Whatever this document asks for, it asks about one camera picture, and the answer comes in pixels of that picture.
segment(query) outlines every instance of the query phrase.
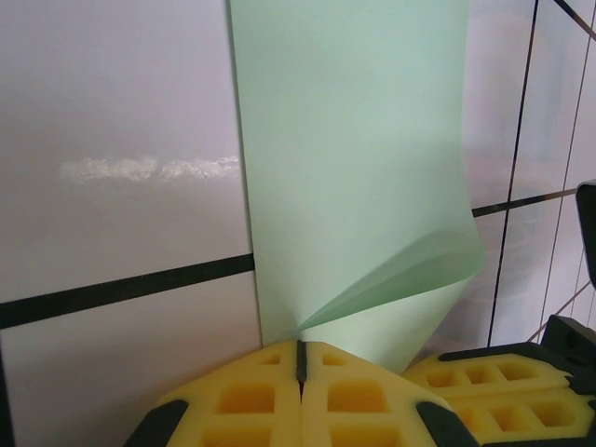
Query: wall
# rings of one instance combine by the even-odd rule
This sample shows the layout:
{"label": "wall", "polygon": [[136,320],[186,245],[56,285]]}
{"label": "wall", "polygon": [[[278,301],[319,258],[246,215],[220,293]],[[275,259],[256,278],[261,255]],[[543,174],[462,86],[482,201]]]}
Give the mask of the wall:
{"label": "wall", "polygon": [[[596,0],[560,3],[471,2],[489,259],[425,352],[537,340],[552,313],[596,328],[573,197],[596,177]],[[4,2],[0,60],[0,444],[122,444],[260,344],[224,2]]]}

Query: green paper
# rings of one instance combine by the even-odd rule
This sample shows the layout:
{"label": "green paper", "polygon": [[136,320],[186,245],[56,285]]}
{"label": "green paper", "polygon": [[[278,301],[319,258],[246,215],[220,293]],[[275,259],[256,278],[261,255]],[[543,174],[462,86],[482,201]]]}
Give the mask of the green paper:
{"label": "green paper", "polygon": [[264,343],[400,370],[478,272],[467,2],[232,0]]}

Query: mint green paper sheet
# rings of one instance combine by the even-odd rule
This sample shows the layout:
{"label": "mint green paper sheet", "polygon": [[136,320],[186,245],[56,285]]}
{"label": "mint green paper sheet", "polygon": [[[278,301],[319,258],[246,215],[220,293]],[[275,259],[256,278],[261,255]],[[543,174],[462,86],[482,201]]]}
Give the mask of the mint green paper sheet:
{"label": "mint green paper sheet", "polygon": [[231,0],[265,344],[394,371],[479,271],[462,0]]}

